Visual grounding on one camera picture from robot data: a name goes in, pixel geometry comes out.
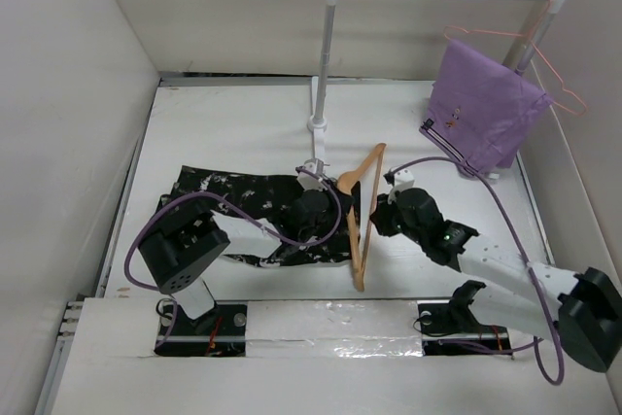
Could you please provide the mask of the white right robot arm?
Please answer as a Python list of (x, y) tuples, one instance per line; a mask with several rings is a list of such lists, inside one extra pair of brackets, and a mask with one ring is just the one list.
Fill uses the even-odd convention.
[(601, 270), (525, 261), (476, 229), (443, 218), (422, 189), (379, 195), (370, 220), (380, 235), (402, 235), (433, 263), (467, 275), (449, 301), (455, 328), (501, 326), (558, 341), (571, 359), (599, 373), (620, 352), (621, 294)]

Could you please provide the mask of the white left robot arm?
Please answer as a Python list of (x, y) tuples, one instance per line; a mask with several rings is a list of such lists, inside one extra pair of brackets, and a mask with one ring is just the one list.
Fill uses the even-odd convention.
[(162, 207), (135, 241), (156, 289), (170, 296), (195, 333), (210, 331), (217, 302), (202, 275), (219, 257), (257, 267), (304, 265), (347, 259), (344, 222), (353, 198), (335, 189), (306, 190), (285, 209), (259, 219), (238, 209), (213, 210), (219, 196), (198, 191)]

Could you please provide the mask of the black white patterned trousers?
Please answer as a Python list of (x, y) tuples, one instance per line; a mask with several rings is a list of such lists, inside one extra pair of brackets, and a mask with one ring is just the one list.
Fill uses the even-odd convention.
[[(157, 207), (162, 208), (173, 199), (195, 191), (217, 194), (256, 220), (265, 219), (282, 235), (298, 242), (322, 238), (334, 226), (336, 206), (328, 198), (328, 209), (318, 220), (317, 229), (294, 219), (302, 210), (294, 204), (303, 196), (303, 187), (294, 175), (255, 175), (230, 173), (184, 166), (171, 192), (160, 197)], [(286, 243), (267, 257), (257, 255), (226, 255), (254, 267), (289, 267), (306, 264), (332, 264), (349, 261), (351, 247), (347, 221), (342, 218), (339, 228), (327, 242), (313, 247), (298, 248)]]

